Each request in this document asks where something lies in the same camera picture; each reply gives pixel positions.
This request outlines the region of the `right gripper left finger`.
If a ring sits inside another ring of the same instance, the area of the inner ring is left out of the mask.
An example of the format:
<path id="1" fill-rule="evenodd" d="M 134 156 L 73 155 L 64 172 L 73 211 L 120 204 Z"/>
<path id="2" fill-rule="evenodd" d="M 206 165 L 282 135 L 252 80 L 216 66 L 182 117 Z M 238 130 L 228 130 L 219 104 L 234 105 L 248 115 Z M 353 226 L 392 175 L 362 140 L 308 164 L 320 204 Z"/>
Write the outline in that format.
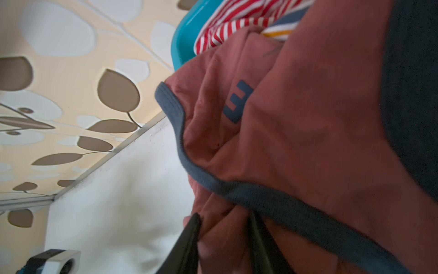
<path id="1" fill-rule="evenodd" d="M 201 218 L 194 213 L 156 274 L 197 274 Z"/>

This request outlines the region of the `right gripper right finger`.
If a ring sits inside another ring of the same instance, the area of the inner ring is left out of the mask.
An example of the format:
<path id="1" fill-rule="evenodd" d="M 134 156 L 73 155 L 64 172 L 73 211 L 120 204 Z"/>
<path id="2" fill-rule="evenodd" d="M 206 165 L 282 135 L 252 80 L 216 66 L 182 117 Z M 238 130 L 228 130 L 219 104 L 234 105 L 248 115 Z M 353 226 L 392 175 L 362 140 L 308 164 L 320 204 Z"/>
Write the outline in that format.
<path id="1" fill-rule="evenodd" d="M 253 274 L 296 274 L 256 212 L 249 215 L 248 236 Z"/>

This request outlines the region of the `red tank top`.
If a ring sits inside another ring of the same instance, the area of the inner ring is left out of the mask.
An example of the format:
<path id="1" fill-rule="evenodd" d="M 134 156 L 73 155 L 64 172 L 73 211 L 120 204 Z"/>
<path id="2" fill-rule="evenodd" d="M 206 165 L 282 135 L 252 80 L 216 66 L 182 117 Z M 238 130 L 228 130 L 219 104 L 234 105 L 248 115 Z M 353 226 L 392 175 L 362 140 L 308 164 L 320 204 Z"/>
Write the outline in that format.
<path id="1" fill-rule="evenodd" d="M 298 274 L 438 271 L 438 3 L 316 1 L 159 84 L 201 219 L 197 272 L 250 274 L 256 212 Z"/>

